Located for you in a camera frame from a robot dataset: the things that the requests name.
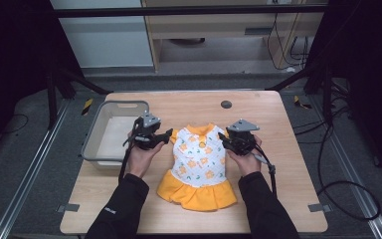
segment person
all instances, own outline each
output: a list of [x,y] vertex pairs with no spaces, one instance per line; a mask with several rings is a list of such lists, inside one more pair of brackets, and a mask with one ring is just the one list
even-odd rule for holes
[[[255,135],[256,143],[262,141]],[[129,173],[117,186],[107,205],[90,227],[86,239],[134,238],[138,229],[141,208],[149,187],[142,180],[153,156],[163,142],[155,148],[143,150],[133,147],[129,155]],[[299,238],[296,228],[282,204],[275,198],[261,174],[261,163],[252,154],[238,156],[227,150],[237,163],[242,177],[239,188],[247,206],[247,216],[253,238]]]

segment metal rail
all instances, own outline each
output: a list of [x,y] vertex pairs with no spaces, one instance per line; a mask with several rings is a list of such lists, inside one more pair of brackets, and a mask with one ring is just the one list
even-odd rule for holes
[[60,129],[60,126],[67,113],[67,109],[70,105],[70,102],[70,100],[63,101],[60,111],[58,113],[59,116],[58,120],[55,123],[55,126],[47,131],[41,145],[39,146],[39,149],[36,152],[35,157],[33,158],[32,163],[30,164],[26,174],[24,175],[23,180],[20,183],[20,186],[17,189],[17,192],[12,198],[4,215],[0,219],[0,239],[8,237],[12,226],[14,225],[14,222],[17,219],[18,214],[20,213],[20,210],[27,199],[30,189],[32,188],[33,183],[35,182],[36,177],[39,174],[40,168],[42,167],[42,164],[45,161],[46,155],[48,154],[49,149],[51,148],[55,136],[57,135],[58,130]]

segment camera rig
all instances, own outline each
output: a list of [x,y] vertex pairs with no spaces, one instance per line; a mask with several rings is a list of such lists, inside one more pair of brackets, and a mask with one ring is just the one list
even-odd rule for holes
[[269,175],[271,176],[272,193],[274,196],[277,196],[275,180],[276,168],[270,163],[262,148],[257,145],[254,135],[251,134],[251,131],[259,129],[260,128],[255,124],[244,119],[239,119],[234,124],[226,127],[229,138],[219,132],[219,139],[222,141],[222,144],[226,149],[229,149],[236,155],[244,156],[251,153],[257,160],[265,163],[269,168]]
[[150,150],[155,148],[160,142],[168,143],[169,137],[172,135],[173,129],[169,129],[162,134],[155,134],[160,129],[160,118],[155,117],[150,112],[144,112],[144,114],[134,121],[134,125],[131,130],[129,138],[123,143],[129,143],[125,152],[125,157],[122,161],[122,167],[120,168],[118,182],[120,183],[125,174],[126,164],[128,162],[129,154],[134,146],[138,146],[144,150]]

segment white wall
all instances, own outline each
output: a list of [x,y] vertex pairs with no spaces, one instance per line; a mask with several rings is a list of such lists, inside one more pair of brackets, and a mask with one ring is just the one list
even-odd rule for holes
[[[139,0],[51,0],[55,9],[141,7]],[[152,67],[143,17],[62,18],[82,68]]]

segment yellow skirt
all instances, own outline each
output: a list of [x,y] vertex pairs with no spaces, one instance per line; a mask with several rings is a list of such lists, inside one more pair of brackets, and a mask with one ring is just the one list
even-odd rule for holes
[[237,202],[228,180],[216,185],[193,187],[174,177],[171,170],[163,176],[157,194],[168,202],[180,203],[183,208],[194,211],[213,211]]

